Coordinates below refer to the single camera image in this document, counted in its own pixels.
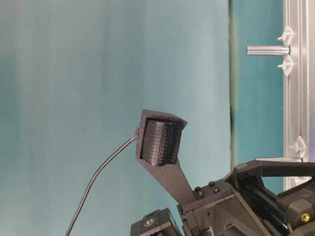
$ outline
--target metal rod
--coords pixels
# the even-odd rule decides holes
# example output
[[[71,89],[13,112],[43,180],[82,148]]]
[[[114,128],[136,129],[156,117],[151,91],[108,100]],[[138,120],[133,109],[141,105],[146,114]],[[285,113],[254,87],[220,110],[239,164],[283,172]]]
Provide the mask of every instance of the metal rod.
[[[290,53],[287,46],[247,46],[247,55],[279,55],[286,56]]]

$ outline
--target bolt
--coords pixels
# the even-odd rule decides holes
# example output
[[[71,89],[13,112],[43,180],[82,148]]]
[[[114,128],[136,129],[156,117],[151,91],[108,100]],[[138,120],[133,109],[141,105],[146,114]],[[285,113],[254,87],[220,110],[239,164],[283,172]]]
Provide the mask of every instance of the bolt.
[[[309,222],[310,219],[311,219],[311,216],[310,216],[310,214],[308,214],[308,213],[304,213],[304,214],[302,215],[302,217],[301,217],[301,220],[302,220],[303,223]]]
[[[213,190],[215,193],[219,193],[220,192],[220,188],[219,187],[215,187]]]
[[[201,198],[204,198],[204,195],[203,195],[203,192],[202,192],[202,191],[199,191],[198,194],[199,194],[199,196],[200,196]]]

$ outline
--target gray cable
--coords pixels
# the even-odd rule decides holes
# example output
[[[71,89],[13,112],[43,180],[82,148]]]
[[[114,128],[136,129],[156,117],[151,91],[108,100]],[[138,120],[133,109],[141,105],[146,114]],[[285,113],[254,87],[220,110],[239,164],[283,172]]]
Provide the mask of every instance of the gray cable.
[[[77,210],[76,210],[76,212],[75,212],[75,214],[74,214],[74,216],[73,216],[73,218],[72,218],[72,220],[71,220],[71,223],[70,223],[70,225],[69,225],[69,227],[68,227],[68,230],[67,230],[67,232],[65,233],[65,236],[69,236],[69,234],[70,234],[70,232],[71,232],[71,230],[72,230],[72,227],[73,227],[75,221],[77,220],[78,215],[80,214],[80,211],[81,211],[81,209],[82,209],[82,207],[83,207],[83,204],[84,204],[84,202],[85,202],[85,200],[86,200],[86,198],[87,198],[87,196],[88,196],[88,194],[89,194],[89,191],[90,191],[90,189],[91,189],[91,187],[92,187],[92,185],[93,185],[93,183],[94,183],[96,177],[98,176],[98,174],[104,169],[105,166],[107,166],[107,164],[108,164],[111,160],[114,159],[115,156],[117,156],[122,150],[124,150],[129,144],[131,144],[131,143],[132,143],[133,141],[135,141],[136,139],[137,139],[136,136],[135,136],[135,137],[132,137],[131,139],[128,139],[123,145],[120,146],[120,148],[118,148],[113,154],[111,154],[111,155],[103,162],[103,164],[98,168],[98,170],[94,173],[94,175],[92,176],[92,178],[91,178],[91,180],[90,180],[90,182],[89,182],[89,184],[88,184],[88,186],[87,186],[87,188],[86,188],[86,190],[85,190],[85,192],[84,192],[84,194],[83,194],[83,197],[82,197],[82,199],[81,199],[81,202],[80,202],[80,204],[79,204],[79,206],[78,206],[78,208],[77,208]]]

